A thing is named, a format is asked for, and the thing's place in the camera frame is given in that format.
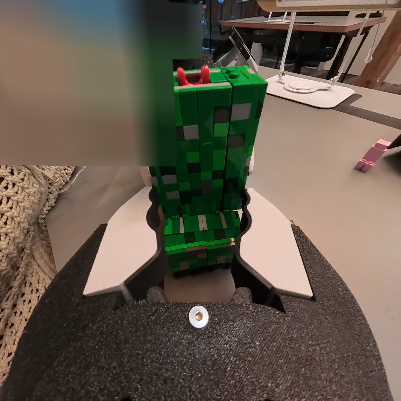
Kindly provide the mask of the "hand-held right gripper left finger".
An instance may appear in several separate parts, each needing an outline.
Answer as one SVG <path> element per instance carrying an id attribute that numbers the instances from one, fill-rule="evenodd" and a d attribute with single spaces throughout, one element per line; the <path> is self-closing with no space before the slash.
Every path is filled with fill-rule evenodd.
<path id="1" fill-rule="evenodd" d="M 85 297 L 120 292 L 133 304 L 163 282 L 166 250 L 159 205 L 155 188 L 144 187 L 114 213 L 83 290 Z"/>

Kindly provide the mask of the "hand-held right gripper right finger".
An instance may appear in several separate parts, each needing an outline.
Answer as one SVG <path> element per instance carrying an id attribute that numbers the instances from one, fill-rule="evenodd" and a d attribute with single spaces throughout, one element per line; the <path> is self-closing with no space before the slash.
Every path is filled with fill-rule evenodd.
<path id="1" fill-rule="evenodd" d="M 231 272 L 236 288 L 249 288 L 253 299 L 313 298 L 292 223 L 253 188 L 244 191 Z"/>

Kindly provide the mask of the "green lego creeper figure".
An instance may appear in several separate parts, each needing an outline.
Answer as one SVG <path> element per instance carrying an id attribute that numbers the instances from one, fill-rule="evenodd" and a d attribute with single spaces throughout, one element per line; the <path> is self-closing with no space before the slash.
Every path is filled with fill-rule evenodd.
<path id="1" fill-rule="evenodd" d="M 178 278 L 233 261 L 268 83 L 249 66 L 173 73 L 175 166 L 149 168 Z"/>

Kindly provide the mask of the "pink lego pig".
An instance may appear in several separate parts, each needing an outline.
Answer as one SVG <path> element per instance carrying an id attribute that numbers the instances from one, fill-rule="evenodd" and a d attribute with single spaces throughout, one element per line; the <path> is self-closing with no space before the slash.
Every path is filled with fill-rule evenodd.
<path id="1" fill-rule="evenodd" d="M 380 139 L 374 145 L 372 145 L 366 154 L 358 161 L 354 169 L 363 173 L 368 172 L 371 167 L 383 156 L 388 150 L 391 142 Z"/>

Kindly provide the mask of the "black white folding stand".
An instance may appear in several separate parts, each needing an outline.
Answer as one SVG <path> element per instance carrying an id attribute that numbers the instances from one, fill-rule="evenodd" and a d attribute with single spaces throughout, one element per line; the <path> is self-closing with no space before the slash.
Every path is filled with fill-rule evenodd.
<path id="1" fill-rule="evenodd" d="M 230 27 L 221 34 L 227 35 L 227 39 L 212 52 L 213 62 L 221 63 L 223 67 L 248 66 L 253 73 L 258 74 L 258 62 L 237 29 Z"/>

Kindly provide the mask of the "white book stand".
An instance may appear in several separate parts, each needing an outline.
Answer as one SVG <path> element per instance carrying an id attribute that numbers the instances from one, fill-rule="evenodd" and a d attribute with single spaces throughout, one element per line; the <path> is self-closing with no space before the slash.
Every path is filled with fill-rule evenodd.
<path id="1" fill-rule="evenodd" d="M 375 9 L 386 9 L 387 6 L 398 4 L 399 1 L 373 1 L 373 0 L 300 0 L 300 1 L 258 1 L 259 5 L 265 11 L 291 11 L 288 33 L 282 54 L 282 62 L 278 75 L 266 79 L 267 91 L 269 95 L 298 102 L 304 105 L 320 109 L 332 109 L 348 99 L 354 90 L 337 85 L 338 77 L 342 73 L 345 63 L 349 59 L 347 55 L 340 65 L 339 72 L 335 74 L 330 83 L 295 77 L 288 75 L 284 71 L 284 62 L 288 53 L 290 39 L 295 24 L 296 12 L 302 10 L 309 11 L 339 11 L 339 10 L 366 10 L 367 14 L 363 20 L 362 26 L 358 30 L 361 34 L 365 27 L 369 12 Z"/>

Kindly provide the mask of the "wooden table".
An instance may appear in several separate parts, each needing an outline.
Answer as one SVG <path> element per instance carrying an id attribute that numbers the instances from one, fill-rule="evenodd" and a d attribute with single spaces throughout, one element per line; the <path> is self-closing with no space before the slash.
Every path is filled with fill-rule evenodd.
<path id="1" fill-rule="evenodd" d="M 265 16 L 226 20 L 220 23 L 220 30 L 222 32 L 223 29 L 235 27 L 246 44 L 260 44 L 262 50 L 276 56 L 275 68 L 278 68 L 288 32 L 289 17 L 284 22 L 280 20 L 279 17 L 269 20 Z M 306 13 L 301 13 L 295 19 L 286 62 L 294 66 L 295 73 L 300 73 L 303 67 L 331 61 L 326 79 L 333 78 L 338 73 L 353 38 L 359 36 L 363 22 L 361 17 L 307 16 Z"/>

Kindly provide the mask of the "cream knit sweater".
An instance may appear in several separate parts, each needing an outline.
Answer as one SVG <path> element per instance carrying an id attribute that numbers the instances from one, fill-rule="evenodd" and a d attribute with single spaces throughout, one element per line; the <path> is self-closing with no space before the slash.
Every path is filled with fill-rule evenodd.
<path id="1" fill-rule="evenodd" d="M 74 170 L 74 166 L 1 165 L 1 382 L 28 319 L 57 274 L 45 218 Z"/>

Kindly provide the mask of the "wooden post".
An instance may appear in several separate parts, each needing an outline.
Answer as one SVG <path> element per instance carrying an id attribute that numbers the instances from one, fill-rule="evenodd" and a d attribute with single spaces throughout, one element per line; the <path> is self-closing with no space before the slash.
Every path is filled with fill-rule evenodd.
<path id="1" fill-rule="evenodd" d="M 397 11 L 355 86 L 378 89 L 401 55 L 401 12 Z"/>

